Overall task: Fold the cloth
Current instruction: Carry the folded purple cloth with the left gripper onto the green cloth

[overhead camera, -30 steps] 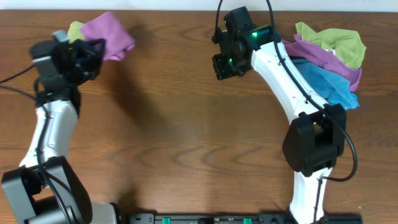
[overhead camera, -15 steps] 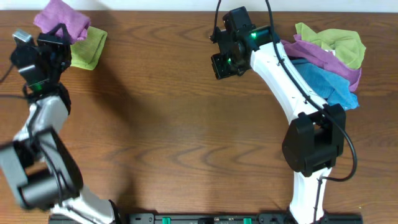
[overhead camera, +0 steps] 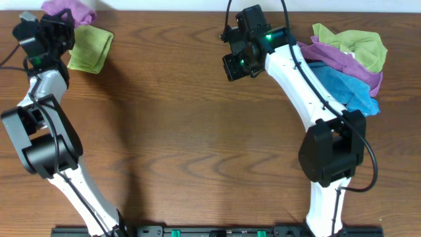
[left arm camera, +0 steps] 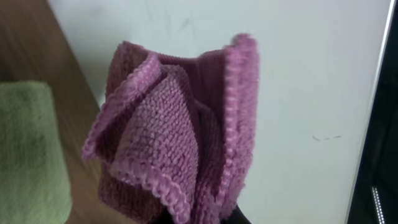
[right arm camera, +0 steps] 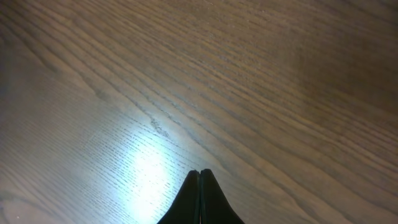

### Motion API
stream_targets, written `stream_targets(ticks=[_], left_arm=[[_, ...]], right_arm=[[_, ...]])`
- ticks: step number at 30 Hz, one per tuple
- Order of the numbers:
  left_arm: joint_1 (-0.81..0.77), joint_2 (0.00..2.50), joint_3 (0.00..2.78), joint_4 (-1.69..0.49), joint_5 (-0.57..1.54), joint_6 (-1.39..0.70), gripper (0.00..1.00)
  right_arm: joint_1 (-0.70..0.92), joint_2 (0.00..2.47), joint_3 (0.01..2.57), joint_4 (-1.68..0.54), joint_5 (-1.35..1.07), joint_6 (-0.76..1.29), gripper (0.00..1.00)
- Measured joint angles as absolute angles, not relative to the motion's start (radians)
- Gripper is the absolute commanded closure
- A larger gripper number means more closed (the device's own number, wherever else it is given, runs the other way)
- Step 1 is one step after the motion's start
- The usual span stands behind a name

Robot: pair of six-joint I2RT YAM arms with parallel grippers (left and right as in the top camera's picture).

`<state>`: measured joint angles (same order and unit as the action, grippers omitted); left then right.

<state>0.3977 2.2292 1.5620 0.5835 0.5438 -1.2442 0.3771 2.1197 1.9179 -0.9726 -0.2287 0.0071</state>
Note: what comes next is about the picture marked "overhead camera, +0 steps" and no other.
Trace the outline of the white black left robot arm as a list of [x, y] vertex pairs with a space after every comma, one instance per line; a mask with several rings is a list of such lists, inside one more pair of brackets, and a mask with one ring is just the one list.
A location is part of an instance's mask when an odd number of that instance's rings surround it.
[[26, 57], [24, 99], [1, 113], [1, 121], [23, 167], [58, 188], [83, 218], [89, 236], [129, 236], [119, 210], [105, 199], [84, 165], [83, 146], [60, 106], [69, 88], [61, 57], [75, 44], [70, 9], [38, 19], [23, 12], [13, 31]]

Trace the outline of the purple microfiber cloth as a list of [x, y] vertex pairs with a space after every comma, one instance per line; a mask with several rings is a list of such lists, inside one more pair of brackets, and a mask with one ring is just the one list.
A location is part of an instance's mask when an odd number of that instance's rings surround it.
[[97, 13], [79, 0], [50, 0], [41, 5], [41, 9], [50, 15], [69, 9], [74, 19], [74, 27], [90, 25], [97, 18]]

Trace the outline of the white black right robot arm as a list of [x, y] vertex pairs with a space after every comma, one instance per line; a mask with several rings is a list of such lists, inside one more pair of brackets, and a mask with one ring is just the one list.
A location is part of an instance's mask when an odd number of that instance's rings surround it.
[[298, 157], [310, 180], [306, 226], [311, 236], [344, 236], [341, 214], [356, 168], [364, 155], [366, 121], [349, 112], [322, 85], [285, 28], [226, 27], [220, 36], [231, 52], [223, 56], [228, 80], [265, 71], [288, 96], [305, 128]]

